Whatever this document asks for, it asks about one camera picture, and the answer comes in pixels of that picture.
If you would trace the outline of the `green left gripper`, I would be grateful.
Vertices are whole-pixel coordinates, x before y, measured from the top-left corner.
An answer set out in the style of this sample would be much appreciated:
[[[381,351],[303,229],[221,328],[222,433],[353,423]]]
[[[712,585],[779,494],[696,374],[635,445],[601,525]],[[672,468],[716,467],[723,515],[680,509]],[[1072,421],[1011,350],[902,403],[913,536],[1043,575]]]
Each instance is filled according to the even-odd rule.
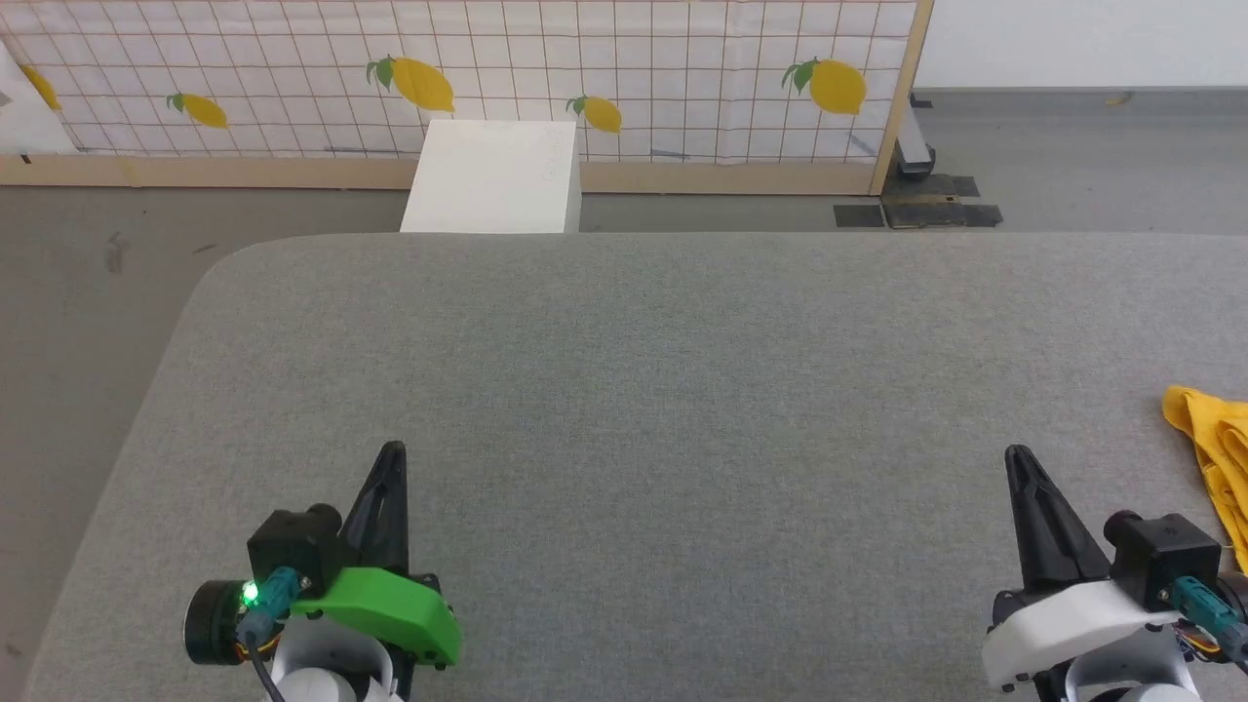
[[[344,565],[321,597],[300,597],[291,617],[319,615],[381,645],[393,645],[419,665],[453,667],[462,630],[441,591],[409,573],[409,471],[401,441],[379,448],[343,526]]]

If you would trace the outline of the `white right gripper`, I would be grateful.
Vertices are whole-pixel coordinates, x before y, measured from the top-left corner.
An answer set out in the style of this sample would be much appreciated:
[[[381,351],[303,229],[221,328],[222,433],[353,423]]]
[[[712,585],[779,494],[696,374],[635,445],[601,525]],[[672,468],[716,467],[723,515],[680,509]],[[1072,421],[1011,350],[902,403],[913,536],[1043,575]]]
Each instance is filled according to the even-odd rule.
[[[1186,655],[1174,612],[1149,612],[1109,577],[1111,563],[1033,450],[1003,451],[1025,588],[1070,587],[1025,605],[995,625],[982,645],[987,685],[1035,683],[1051,693],[1186,692]]]

